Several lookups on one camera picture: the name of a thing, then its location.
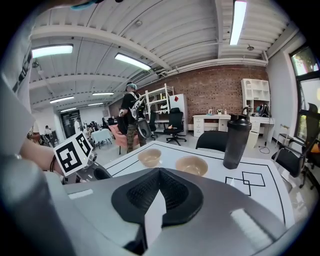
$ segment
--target white table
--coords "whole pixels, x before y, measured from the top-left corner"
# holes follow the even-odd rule
[[[110,136],[110,132],[108,129],[102,129],[102,130],[97,130],[91,133],[91,138],[95,141],[95,143],[97,143],[99,145],[100,148],[100,142],[102,141],[106,141],[106,143],[108,144],[108,140],[111,142],[111,136]]]
[[[193,116],[193,136],[200,137],[205,132],[205,120],[215,119],[218,120],[218,131],[227,132],[228,120],[231,115],[228,114],[198,114]],[[259,134],[263,134],[263,138],[271,142],[274,134],[276,120],[274,118],[250,116],[250,122],[252,123],[251,131]]]
[[[295,223],[289,194],[271,160],[243,157],[237,169],[229,170],[223,166],[224,154],[153,141],[103,167],[113,177],[146,169],[138,160],[138,154],[146,149],[159,149],[161,158],[157,167],[171,169],[176,169],[176,161],[181,157],[198,156],[208,164],[205,178],[227,183],[239,189],[274,213],[287,228]]]

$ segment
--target beige bowl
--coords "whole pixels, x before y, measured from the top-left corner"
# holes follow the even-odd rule
[[[175,163],[175,168],[179,171],[203,176],[208,171],[208,165],[205,160],[197,156],[185,156]]]
[[[147,149],[138,154],[138,159],[146,167],[155,167],[159,163],[160,156],[160,150]]]

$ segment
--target black shaker bottle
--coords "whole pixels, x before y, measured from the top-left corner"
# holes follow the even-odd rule
[[[223,165],[228,169],[236,169],[245,151],[252,127],[249,117],[249,108],[245,107],[240,115],[232,114],[227,126],[228,139],[224,153]]]

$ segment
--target ceiling light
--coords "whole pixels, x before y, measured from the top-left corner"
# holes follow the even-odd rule
[[[116,60],[129,63],[129,64],[131,64],[131,65],[134,65],[134,66],[139,67],[139,68],[141,68],[141,69],[143,69],[143,70],[146,70],[146,71],[148,71],[148,70],[151,69],[150,66],[142,63],[141,61],[136,60],[136,59],[134,59],[134,58],[131,58],[131,57],[129,57],[129,56],[123,55],[123,54],[121,54],[121,53],[118,53],[114,58],[115,58]]]
[[[99,95],[114,95],[114,92],[95,92],[92,93],[93,96],[99,96]]]
[[[32,50],[32,57],[39,58],[56,54],[71,54],[74,46],[72,44],[45,46]]]
[[[101,105],[103,103],[94,103],[94,104],[89,104],[88,106],[96,106],[96,105]]]
[[[230,45],[235,46],[238,44],[242,26],[245,20],[247,3],[244,1],[235,1],[233,8],[233,21],[232,31],[230,38]]]
[[[56,102],[62,102],[62,101],[71,100],[74,98],[75,97],[73,97],[73,96],[65,97],[65,98],[58,98],[58,99],[51,100],[50,103],[52,104],[52,103],[56,103]]]
[[[68,109],[65,109],[65,110],[61,110],[60,112],[63,113],[63,112],[67,112],[67,111],[70,111],[70,110],[76,110],[77,108],[76,107],[73,107],[73,108],[68,108]]]

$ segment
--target gray floor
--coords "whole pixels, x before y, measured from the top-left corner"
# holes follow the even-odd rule
[[[167,142],[166,138],[168,138],[168,135],[159,134],[159,137],[157,138],[157,141],[160,142]],[[183,147],[195,149],[196,144],[198,141],[197,137],[193,137],[193,135],[187,134],[185,137],[187,142],[181,141],[180,144]],[[244,157],[249,158],[259,158],[259,159],[271,159],[271,156],[278,150],[275,148],[276,143],[272,141],[271,143],[267,144],[268,149],[270,150],[270,153],[268,152],[267,148],[259,148],[259,146],[264,146],[263,138],[260,137],[258,139],[258,142],[256,144],[256,147],[254,149],[248,149],[243,153]],[[202,149],[205,151],[212,151],[215,152],[215,150],[210,149]],[[127,150],[125,148],[121,149],[121,154],[119,155],[119,146],[116,145],[115,140],[112,140],[112,144],[104,144],[101,146],[101,149],[95,148],[94,151],[97,153],[97,162],[100,165],[105,165],[121,156],[124,156],[127,153]],[[294,213],[295,221],[298,222],[304,218],[306,218],[310,212],[313,210],[314,205],[318,201],[319,194],[316,188],[313,190],[310,190],[310,182],[307,179],[305,186],[303,188],[299,188],[299,185],[302,183],[302,177],[299,176],[297,178],[293,178],[290,176],[289,172],[283,169],[281,166],[278,168],[279,172],[291,183],[293,189],[289,193],[290,200],[292,203],[292,209]],[[319,175],[320,170],[315,170],[315,172]]]

